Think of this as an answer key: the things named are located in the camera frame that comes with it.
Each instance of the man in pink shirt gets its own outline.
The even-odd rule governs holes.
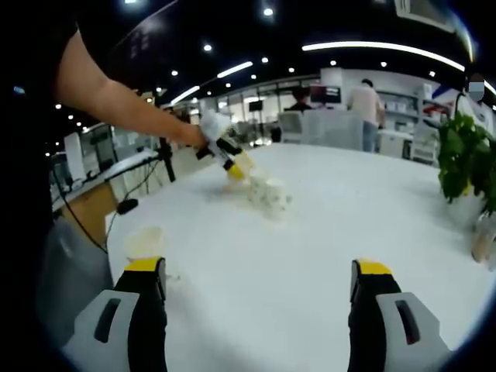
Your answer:
[[[384,127],[384,109],[372,81],[363,79],[362,85],[351,91],[348,109],[363,119],[363,151],[375,152],[377,131]]]

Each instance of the ceiling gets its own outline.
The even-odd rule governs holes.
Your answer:
[[[446,2],[465,22],[477,42],[475,68],[496,86],[496,51],[487,34],[489,12],[477,11],[479,0]],[[460,38],[433,26],[396,15],[394,0],[79,0],[78,23],[88,49],[112,78],[141,91],[156,87],[167,91],[158,98],[170,102],[181,92],[200,85],[198,98],[214,96],[257,82],[291,75],[316,74],[336,60],[341,67],[381,69],[429,78],[436,71],[438,82],[461,88],[464,73],[441,62],[396,50],[332,49],[303,52],[311,43],[344,40],[397,43],[437,53],[464,66],[469,54]],[[274,14],[266,17],[270,7]],[[212,45],[206,53],[203,46]],[[267,57],[268,64],[261,58]],[[243,62],[254,65],[224,79],[216,75]],[[291,74],[289,67],[295,69]],[[491,93],[488,104],[496,104]],[[58,110],[61,121],[56,136],[73,132],[66,109]],[[76,112],[84,125],[96,122]]]

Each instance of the white desk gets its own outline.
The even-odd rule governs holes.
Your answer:
[[[114,221],[114,278],[127,263],[125,238],[146,226],[162,228],[167,273],[181,275],[167,285],[170,370],[346,370],[357,257],[388,265],[441,321],[447,345],[463,342],[494,275],[444,218],[435,169],[320,146],[275,144],[250,155],[294,195],[285,221],[265,219],[241,196],[222,197],[226,173],[217,165]]]

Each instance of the green leaves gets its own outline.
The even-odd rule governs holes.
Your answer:
[[[483,194],[485,210],[496,211],[496,142],[474,118],[456,113],[439,129],[439,181],[444,196],[451,203],[467,188]]]

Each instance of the cable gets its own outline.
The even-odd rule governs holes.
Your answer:
[[[152,175],[152,173],[155,171],[155,168],[157,168],[157,165],[159,164],[160,160],[157,160],[157,162],[153,165],[153,167],[151,167],[151,170],[150,172],[148,172],[148,174],[146,175],[145,179],[142,180],[137,186],[135,186],[135,188],[133,188],[132,190],[130,190],[125,196],[124,196],[124,199],[121,201],[124,202],[125,200],[127,200],[127,198],[136,190],[138,190],[141,186],[143,186],[143,184],[145,182],[148,182],[148,178],[150,178],[150,176]],[[115,211],[114,215],[112,216],[112,219],[110,220],[110,225],[108,226],[108,230],[107,230],[107,234],[105,235],[105,246],[108,245],[108,241],[109,241],[109,236],[110,236],[110,230],[112,230],[112,226],[114,225],[114,221],[115,221],[115,217],[117,216],[117,211]]]
[[[108,254],[108,252],[103,248],[103,246],[101,246],[100,244],[98,244],[97,241],[95,239],[93,239],[93,236],[90,235],[90,233],[86,230],[86,228],[83,226],[83,224],[81,223],[81,221],[79,221],[79,218],[76,216],[76,214],[72,210],[71,206],[67,202],[67,199],[65,198],[65,194],[62,191],[62,186],[60,185],[59,179],[58,179],[57,175],[55,174],[55,170],[53,168],[52,168],[52,174],[53,174],[53,178],[55,178],[55,182],[57,182],[57,187],[59,188],[60,197],[62,198],[62,200],[64,200],[65,206],[67,207],[67,209],[69,209],[69,212],[72,214],[72,216],[74,217],[74,219],[78,223],[79,227],[81,227],[81,230],[83,230],[84,234],[88,237],[88,239],[91,240],[91,242],[93,244],[95,244],[100,250],[102,250],[103,252],[105,252],[106,254]]]

